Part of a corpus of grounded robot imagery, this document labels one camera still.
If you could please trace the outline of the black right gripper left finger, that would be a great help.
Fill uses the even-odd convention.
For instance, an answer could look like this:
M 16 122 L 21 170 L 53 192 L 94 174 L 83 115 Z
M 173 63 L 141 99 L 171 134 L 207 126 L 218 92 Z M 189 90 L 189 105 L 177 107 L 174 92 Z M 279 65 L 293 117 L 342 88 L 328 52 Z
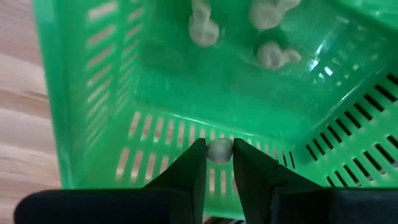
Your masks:
M 197 139 L 141 189 L 43 190 L 23 198 L 14 222 L 201 223 L 206 188 L 206 141 Z

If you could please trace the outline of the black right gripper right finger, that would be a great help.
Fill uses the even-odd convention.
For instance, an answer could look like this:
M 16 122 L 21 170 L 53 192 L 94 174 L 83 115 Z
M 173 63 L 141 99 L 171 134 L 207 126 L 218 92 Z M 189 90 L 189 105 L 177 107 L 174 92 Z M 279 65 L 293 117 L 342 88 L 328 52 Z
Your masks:
M 322 187 L 241 138 L 233 169 L 247 223 L 397 224 L 397 189 Z

